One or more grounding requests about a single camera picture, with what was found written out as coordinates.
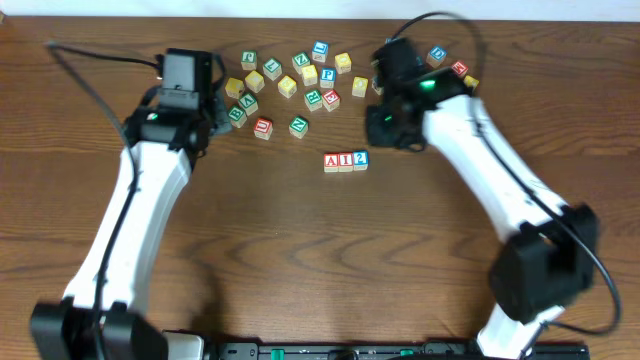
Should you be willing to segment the blue 2 block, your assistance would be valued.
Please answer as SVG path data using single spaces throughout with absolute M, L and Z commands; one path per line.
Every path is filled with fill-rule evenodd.
M 353 167 L 355 171 L 367 170 L 369 166 L 369 155 L 365 150 L 353 152 Z

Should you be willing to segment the red I block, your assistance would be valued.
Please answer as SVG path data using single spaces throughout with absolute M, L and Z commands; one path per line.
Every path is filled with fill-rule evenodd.
M 354 170 L 354 158 L 352 152 L 338 154 L 339 171 L 352 172 Z

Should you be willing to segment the red A block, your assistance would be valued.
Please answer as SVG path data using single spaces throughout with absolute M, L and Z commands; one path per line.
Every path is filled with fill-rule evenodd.
M 325 153 L 323 157 L 323 168 L 325 173 L 339 171 L 339 154 Z

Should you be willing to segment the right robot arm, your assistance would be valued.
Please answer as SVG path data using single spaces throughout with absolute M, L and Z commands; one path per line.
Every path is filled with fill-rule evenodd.
M 488 275 L 496 305 L 476 338 L 480 352 L 529 354 L 542 328 L 593 284 L 597 217 L 586 205 L 569 206 L 528 168 L 455 70 L 430 69 L 406 38 L 376 50 L 372 65 L 383 95 L 366 110 L 369 144 L 436 148 L 503 244 Z

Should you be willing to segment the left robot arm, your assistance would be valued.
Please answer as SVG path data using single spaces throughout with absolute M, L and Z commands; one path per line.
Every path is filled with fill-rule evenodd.
M 151 67 L 149 88 L 120 121 L 63 58 L 51 56 L 103 110 L 124 148 L 116 185 L 80 269 L 57 303 L 35 305 L 30 332 L 43 359 L 213 359 L 214 345 L 186 330 L 161 331 L 145 318 L 166 224 L 212 137 L 231 131 L 221 87 L 226 69 L 212 52 L 169 48 Z

